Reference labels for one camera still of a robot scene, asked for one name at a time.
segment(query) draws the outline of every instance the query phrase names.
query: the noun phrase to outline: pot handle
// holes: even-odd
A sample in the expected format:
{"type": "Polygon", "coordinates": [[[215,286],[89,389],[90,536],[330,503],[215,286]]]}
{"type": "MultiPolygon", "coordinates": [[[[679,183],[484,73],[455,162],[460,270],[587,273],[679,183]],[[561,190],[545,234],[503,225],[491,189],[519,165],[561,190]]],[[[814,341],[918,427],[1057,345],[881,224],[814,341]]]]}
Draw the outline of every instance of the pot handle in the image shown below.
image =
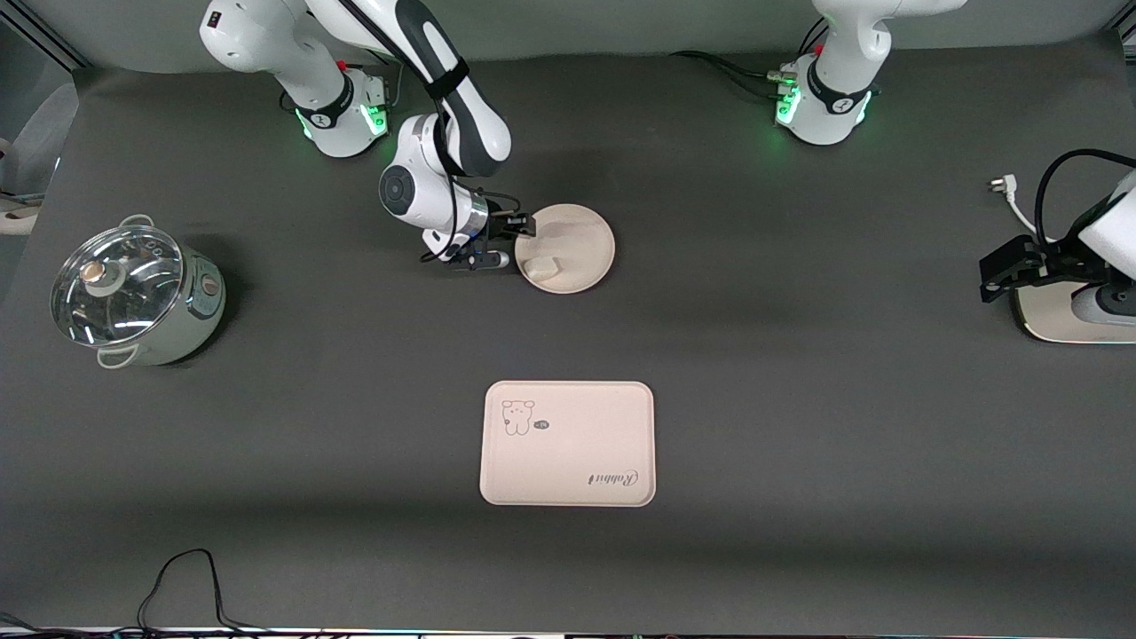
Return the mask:
{"type": "Polygon", "coordinates": [[[108,371],[117,371],[133,364],[139,358],[139,355],[142,355],[141,345],[132,345],[125,348],[100,348],[99,366],[108,371]]]}
{"type": "Polygon", "coordinates": [[[119,226],[133,226],[135,224],[141,224],[143,226],[153,226],[153,218],[150,217],[149,215],[132,215],[118,223],[119,226]]]}

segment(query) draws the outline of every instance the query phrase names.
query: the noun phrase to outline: glowing green light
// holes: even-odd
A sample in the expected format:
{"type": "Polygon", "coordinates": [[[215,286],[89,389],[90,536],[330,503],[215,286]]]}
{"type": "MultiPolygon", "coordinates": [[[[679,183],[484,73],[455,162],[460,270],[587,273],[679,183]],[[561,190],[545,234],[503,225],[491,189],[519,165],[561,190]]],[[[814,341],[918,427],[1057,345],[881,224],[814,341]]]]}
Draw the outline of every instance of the glowing green light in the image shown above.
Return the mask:
{"type": "Polygon", "coordinates": [[[796,115],[796,107],[801,105],[801,90],[794,86],[788,96],[782,98],[782,102],[784,103],[777,109],[777,119],[782,124],[790,124],[796,115]]]}
{"type": "Polygon", "coordinates": [[[311,140],[311,131],[308,131],[308,122],[303,119],[302,115],[300,115],[300,109],[295,110],[295,118],[299,119],[300,124],[303,126],[303,136],[311,140]]]}
{"type": "Polygon", "coordinates": [[[359,105],[359,113],[362,114],[364,119],[367,121],[367,126],[370,127],[370,132],[375,134],[376,138],[386,133],[386,110],[379,107],[368,107],[367,105],[359,105]]]}
{"type": "Polygon", "coordinates": [[[860,115],[857,116],[855,123],[860,124],[863,118],[868,115],[868,102],[871,101],[871,91],[868,91],[868,96],[863,99],[863,106],[860,107],[860,115]]]}

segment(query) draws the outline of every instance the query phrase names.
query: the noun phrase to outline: cooking pot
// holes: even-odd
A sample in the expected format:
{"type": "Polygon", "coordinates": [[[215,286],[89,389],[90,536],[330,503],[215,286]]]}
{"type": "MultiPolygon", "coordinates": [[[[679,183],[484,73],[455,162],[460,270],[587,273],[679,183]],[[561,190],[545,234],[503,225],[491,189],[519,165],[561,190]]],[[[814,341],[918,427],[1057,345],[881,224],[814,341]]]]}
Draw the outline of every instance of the cooking pot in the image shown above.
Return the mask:
{"type": "Polygon", "coordinates": [[[56,325],[98,349],[99,365],[157,366],[190,355],[220,322],[225,281],[203,255],[147,215],[100,233],[64,264],[51,290],[56,325]]]}

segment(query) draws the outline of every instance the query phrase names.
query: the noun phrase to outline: white power cord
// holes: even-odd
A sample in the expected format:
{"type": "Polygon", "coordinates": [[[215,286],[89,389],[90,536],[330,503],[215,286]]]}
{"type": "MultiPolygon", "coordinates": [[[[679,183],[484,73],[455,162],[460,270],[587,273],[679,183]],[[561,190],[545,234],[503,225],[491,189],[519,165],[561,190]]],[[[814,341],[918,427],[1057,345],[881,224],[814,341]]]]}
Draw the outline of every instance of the white power cord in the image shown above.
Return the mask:
{"type": "MultiPolygon", "coordinates": [[[[989,182],[989,186],[991,191],[994,191],[995,193],[1005,194],[1005,202],[1010,205],[1010,208],[1013,210],[1013,214],[1018,216],[1018,221],[1021,222],[1021,224],[1026,229],[1029,229],[1030,233],[1037,235],[1037,227],[1034,226],[1034,223],[1027,219],[1026,216],[1022,215],[1021,209],[1018,208],[1018,176],[1012,173],[1009,175],[1003,175],[997,180],[992,180],[989,182]]],[[[1051,244],[1053,242],[1056,242],[1056,240],[1054,240],[1053,238],[1045,238],[1045,240],[1051,244]]]]}

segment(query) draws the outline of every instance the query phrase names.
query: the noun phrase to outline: dark gray table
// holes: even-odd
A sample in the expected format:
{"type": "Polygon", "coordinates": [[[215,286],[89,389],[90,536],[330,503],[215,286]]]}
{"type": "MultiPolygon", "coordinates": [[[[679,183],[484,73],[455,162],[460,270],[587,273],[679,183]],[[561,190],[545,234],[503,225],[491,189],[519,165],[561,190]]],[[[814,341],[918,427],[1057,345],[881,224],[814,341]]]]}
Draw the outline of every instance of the dark gray table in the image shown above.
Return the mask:
{"type": "MultiPolygon", "coordinates": [[[[124,623],[207,546],[231,614],[276,626],[1136,634],[1134,351],[1030,341],[977,290],[1020,231],[987,180],[1028,204],[1064,150],[1136,151],[1114,39],[899,52],[830,149],[692,60],[475,73],[516,136],[492,185],[610,221],[599,289],[418,265],[376,197],[393,141],[320,157],[270,77],[81,77],[0,324],[0,607],[124,623]],[[105,373],[48,292],[139,211],[236,294],[201,355],[105,373]],[[654,503],[485,504],[502,379],[650,384],[654,503]]],[[[1121,173],[1070,166],[1053,227],[1121,173]]],[[[209,623],[203,563],[167,587],[154,623],[209,623]]]]}

